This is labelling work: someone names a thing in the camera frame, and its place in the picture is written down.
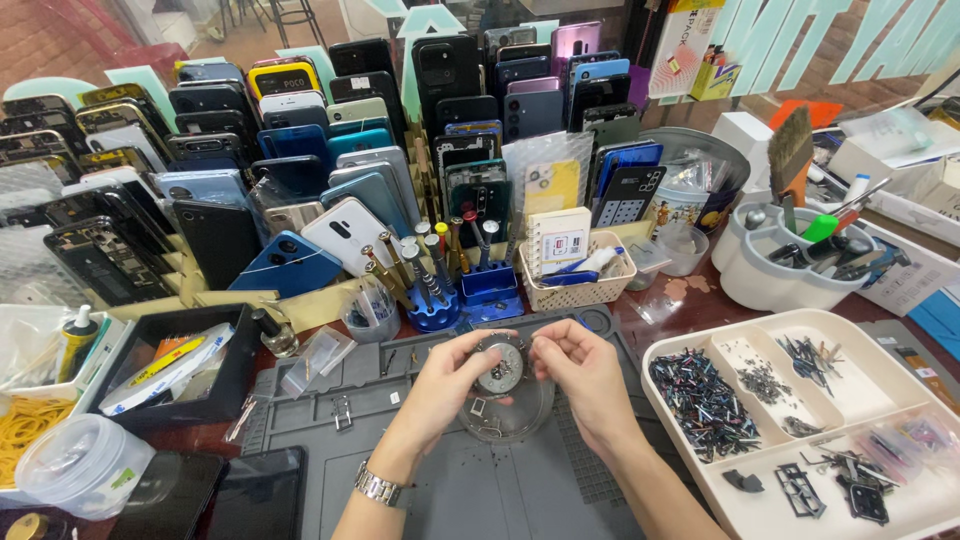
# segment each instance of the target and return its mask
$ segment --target plastic basket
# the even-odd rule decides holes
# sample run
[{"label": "plastic basket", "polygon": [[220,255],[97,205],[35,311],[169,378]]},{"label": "plastic basket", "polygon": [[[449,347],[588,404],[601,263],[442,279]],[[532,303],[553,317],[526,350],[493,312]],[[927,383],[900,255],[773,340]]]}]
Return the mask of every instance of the plastic basket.
[{"label": "plastic basket", "polygon": [[[606,247],[623,247],[620,238],[609,231],[594,231],[590,233],[590,245],[587,256],[594,251]],[[629,257],[614,257],[608,266],[616,275],[615,278],[606,278],[596,283],[581,283],[579,285],[544,287],[536,285],[530,277],[527,268],[527,243],[520,244],[520,268],[523,272],[523,286],[527,290],[527,299],[533,311],[548,311],[561,307],[583,307],[593,304],[613,302],[620,296],[636,275],[636,266]]]}]

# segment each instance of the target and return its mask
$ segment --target glue bottle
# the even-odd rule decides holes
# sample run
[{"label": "glue bottle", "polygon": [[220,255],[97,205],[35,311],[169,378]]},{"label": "glue bottle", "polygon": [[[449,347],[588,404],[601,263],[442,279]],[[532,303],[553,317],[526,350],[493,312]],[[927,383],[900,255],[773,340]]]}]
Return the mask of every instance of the glue bottle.
[{"label": "glue bottle", "polygon": [[67,382],[75,375],[86,359],[99,329],[100,325],[90,320],[90,306],[87,305],[80,306],[77,318],[63,325],[60,333],[66,338],[66,344],[60,357],[57,383]]}]

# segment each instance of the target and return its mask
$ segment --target hand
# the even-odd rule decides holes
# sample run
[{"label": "hand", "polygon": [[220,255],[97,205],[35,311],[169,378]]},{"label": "hand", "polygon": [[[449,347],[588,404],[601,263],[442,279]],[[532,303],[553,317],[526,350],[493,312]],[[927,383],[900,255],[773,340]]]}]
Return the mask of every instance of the hand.
[{"label": "hand", "polygon": [[613,446],[643,432],[627,396],[616,349],[571,319],[547,325],[533,334],[531,357],[538,380],[556,381],[570,400],[584,441],[606,463]]},{"label": "hand", "polygon": [[493,332],[465,333],[430,351],[417,382],[373,451],[368,463],[373,474],[397,483],[413,477],[420,458],[433,449],[464,406],[473,382],[500,362],[497,351],[470,355],[477,343]]}]

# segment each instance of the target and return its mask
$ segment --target black box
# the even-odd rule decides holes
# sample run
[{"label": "black box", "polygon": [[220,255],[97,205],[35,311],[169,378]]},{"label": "black box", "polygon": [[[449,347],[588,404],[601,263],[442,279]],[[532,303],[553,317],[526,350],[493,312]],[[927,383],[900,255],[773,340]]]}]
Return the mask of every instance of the black box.
[{"label": "black box", "polygon": [[159,342],[170,335],[200,333],[221,323],[230,323],[235,332],[227,342],[227,355],[205,398],[134,408],[110,416],[109,419],[137,434],[151,430],[213,424],[238,417],[243,402],[247,399],[253,359],[260,347],[260,328],[251,319],[252,312],[253,308],[248,304],[228,304],[144,315],[136,322],[133,333],[123,344],[117,361],[110,366],[104,384],[97,389],[88,412],[103,414],[100,402],[107,395],[117,372],[128,362],[137,338],[156,349]]}]

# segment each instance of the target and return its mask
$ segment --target white parts tray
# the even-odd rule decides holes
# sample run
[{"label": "white parts tray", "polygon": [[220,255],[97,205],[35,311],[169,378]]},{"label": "white parts tray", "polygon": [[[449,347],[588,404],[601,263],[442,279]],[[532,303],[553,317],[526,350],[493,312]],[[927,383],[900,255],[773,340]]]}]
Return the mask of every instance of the white parts tray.
[{"label": "white parts tray", "polygon": [[[785,335],[797,339],[807,336],[817,345],[823,341],[828,349],[842,344],[838,356],[845,361],[835,366],[843,379],[827,375],[833,398],[826,389],[794,373],[789,355],[775,341],[775,338],[783,340]],[[713,362],[737,399],[751,413],[762,440],[758,450],[728,454],[710,464],[701,462],[693,452],[649,372],[650,362],[657,356],[682,353],[684,348],[706,349],[704,356]],[[769,361],[776,376],[793,388],[794,397],[787,397],[786,404],[762,404],[735,376],[736,368],[752,367],[746,364],[747,359],[759,366],[758,356],[764,363]],[[960,525],[960,503],[956,500],[960,486],[930,469],[924,469],[916,480],[896,488],[893,495],[884,498],[890,523],[881,527],[851,516],[843,491],[834,479],[835,470],[820,475],[817,467],[807,465],[800,455],[803,452],[810,460],[820,461],[822,452],[810,447],[810,442],[883,424],[908,411],[935,414],[945,426],[960,433],[960,419],[946,405],[866,332],[839,315],[820,309],[796,309],[664,339],[647,349],[637,370],[647,398],[721,527],[731,538],[920,539]],[[813,420],[813,425],[828,428],[805,439],[795,438],[780,427],[781,418],[786,415],[797,416],[808,423]],[[848,450],[851,439],[844,436],[825,446],[834,451]],[[797,463],[807,473],[813,489],[827,505],[827,511],[819,520],[794,516],[789,501],[781,493],[774,471],[787,463]],[[757,475],[765,491],[753,494],[736,489],[722,476],[732,469],[745,477]]]},{"label": "white parts tray", "polygon": [[[744,220],[753,209],[763,209],[767,219],[758,228],[747,231]],[[795,209],[798,230],[804,230],[820,214],[813,209]],[[849,226],[843,234],[864,240],[876,249],[870,235],[857,227]],[[809,268],[786,268],[767,258],[790,242],[802,248],[812,244],[786,229],[780,207],[764,203],[737,207],[710,255],[713,266],[720,271],[720,286],[727,296],[742,306],[776,313],[801,307],[833,309],[870,278],[868,274],[856,281],[841,282],[824,278]]]}]

